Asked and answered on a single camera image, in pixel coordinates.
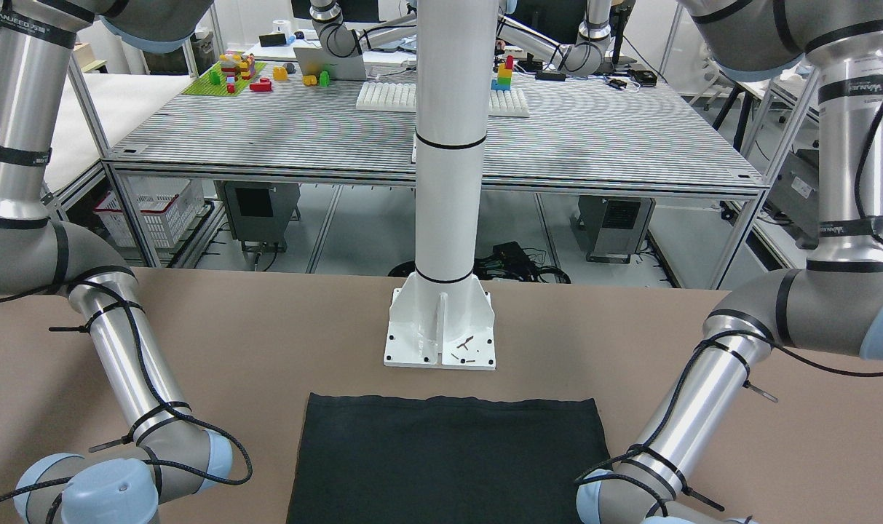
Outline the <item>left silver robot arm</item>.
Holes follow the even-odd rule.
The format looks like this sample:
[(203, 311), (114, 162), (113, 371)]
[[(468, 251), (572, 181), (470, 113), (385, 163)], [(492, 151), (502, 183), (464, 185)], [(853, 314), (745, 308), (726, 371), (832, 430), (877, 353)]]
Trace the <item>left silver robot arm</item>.
[(714, 59), (764, 79), (804, 57), (820, 113), (818, 245), (735, 289), (638, 440), (575, 480), (585, 523), (693, 523), (686, 478), (774, 349), (883, 360), (883, 1), (685, 1)]

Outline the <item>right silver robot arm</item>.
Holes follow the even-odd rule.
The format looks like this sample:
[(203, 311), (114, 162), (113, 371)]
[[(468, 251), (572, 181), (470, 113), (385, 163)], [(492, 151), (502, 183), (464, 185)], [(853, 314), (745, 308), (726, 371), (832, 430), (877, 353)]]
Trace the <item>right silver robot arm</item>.
[(59, 295), (83, 317), (129, 424), (88, 455), (43, 458), (0, 504), (28, 523), (155, 523), (161, 503), (228, 484), (231, 437), (184, 401), (138, 301), (138, 279), (98, 235), (41, 201), (77, 34), (101, 20), (151, 52), (178, 49), (208, 1), (0, 2), (0, 302)]

